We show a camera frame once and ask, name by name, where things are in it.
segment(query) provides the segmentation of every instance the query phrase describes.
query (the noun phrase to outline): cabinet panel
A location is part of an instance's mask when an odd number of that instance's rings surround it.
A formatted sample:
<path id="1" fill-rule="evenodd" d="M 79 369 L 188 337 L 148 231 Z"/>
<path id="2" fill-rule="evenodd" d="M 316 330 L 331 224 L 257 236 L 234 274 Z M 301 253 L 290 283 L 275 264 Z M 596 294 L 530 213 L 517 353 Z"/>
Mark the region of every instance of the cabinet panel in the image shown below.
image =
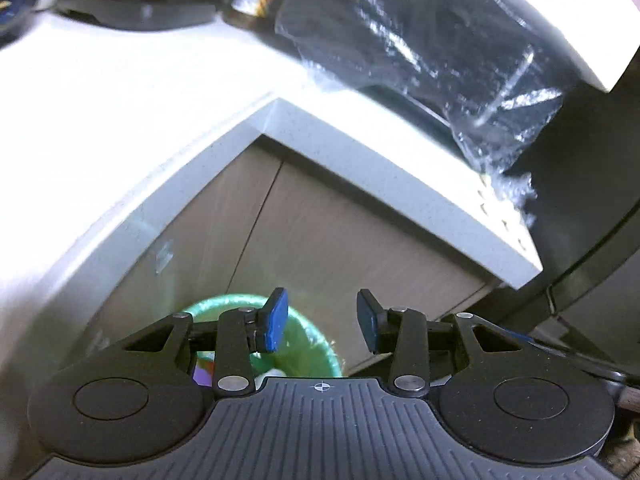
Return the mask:
<path id="1" fill-rule="evenodd" d="M 370 357 L 356 321 L 360 288 L 386 306 L 410 306 L 435 319 L 492 282 L 468 258 L 424 231 L 398 227 L 406 220 L 393 216 L 285 162 L 230 292 L 266 296 L 287 287 L 292 306 L 335 341 L 346 369 L 357 366 Z"/>
<path id="2" fill-rule="evenodd" d="M 195 301 L 224 294 L 280 164 L 257 146 L 231 162 L 136 262 L 73 357 Z"/>

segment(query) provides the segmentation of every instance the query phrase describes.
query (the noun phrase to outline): crosshair symbol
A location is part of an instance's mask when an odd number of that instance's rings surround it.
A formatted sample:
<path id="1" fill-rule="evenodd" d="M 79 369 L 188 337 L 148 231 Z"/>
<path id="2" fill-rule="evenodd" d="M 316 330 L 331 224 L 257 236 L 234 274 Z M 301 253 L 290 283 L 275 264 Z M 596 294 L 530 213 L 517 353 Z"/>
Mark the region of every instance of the crosshair symbol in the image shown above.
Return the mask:
<path id="1" fill-rule="evenodd" d="M 315 384 L 314 386 L 312 386 L 312 388 L 314 390 L 317 390 L 318 392 L 326 392 L 329 388 L 335 388 L 335 386 L 330 386 L 327 383 L 318 383 Z"/>

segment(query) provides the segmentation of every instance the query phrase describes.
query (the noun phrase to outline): blue gripper pad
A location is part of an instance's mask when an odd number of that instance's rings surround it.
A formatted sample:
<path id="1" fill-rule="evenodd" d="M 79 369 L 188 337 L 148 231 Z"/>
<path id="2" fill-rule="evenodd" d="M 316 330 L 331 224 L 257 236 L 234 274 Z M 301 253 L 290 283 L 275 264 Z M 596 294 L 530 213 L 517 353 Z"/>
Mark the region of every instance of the blue gripper pad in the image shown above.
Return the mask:
<path id="1" fill-rule="evenodd" d="M 167 453 L 128 466 L 49 458 L 31 480 L 615 480 L 593 458 L 550 466 L 492 460 L 465 447 L 430 405 L 375 379 L 269 378 L 220 400 Z"/>
<path id="2" fill-rule="evenodd" d="M 289 319 L 289 295 L 285 288 L 276 288 L 267 303 L 258 311 L 258 323 L 266 330 L 264 344 L 267 352 L 275 352 L 282 341 Z"/>

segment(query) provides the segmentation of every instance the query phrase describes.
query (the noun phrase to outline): triangular cutout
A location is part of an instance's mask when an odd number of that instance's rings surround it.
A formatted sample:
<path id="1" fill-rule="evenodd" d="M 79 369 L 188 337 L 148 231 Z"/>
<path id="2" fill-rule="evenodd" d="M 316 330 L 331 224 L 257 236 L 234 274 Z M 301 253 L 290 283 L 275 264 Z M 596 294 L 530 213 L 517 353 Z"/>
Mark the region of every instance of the triangular cutout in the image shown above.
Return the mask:
<path id="1" fill-rule="evenodd" d="M 520 346 L 483 325 L 474 327 L 474 335 L 485 352 L 515 352 Z"/>
<path id="2" fill-rule="evenodd" d="M 159 352 L 164 348 L 173 329 L 172 325 L 160 327 L 158 330 L 142 336 L 142 338 L 127 346 L 125 350 L 127 352 Z"/>

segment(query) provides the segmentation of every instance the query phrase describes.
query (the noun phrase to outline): green trash bin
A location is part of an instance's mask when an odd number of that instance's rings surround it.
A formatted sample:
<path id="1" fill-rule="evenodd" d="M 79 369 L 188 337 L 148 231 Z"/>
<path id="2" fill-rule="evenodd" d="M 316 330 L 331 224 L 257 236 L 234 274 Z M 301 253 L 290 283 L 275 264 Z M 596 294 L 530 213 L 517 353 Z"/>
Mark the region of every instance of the green trash bin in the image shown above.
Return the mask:
<path id="1" fill-rule="evenodd" d="M 225 310 L 240 306 L 261 308 L 266 302 L 264 296 L 227 294 L 200 301 L 185 312 L 196 322 L 214 321 Z M 213 353 L 200 352 L 198 358 L 213 360 Z M 291 307 L 280 349 L 272 354 L 252 354 L 251 362 L 256 376 L 277 368 L 287 377 L 342 377 L 342 367 L 332 346 L 313 323 Z"/>

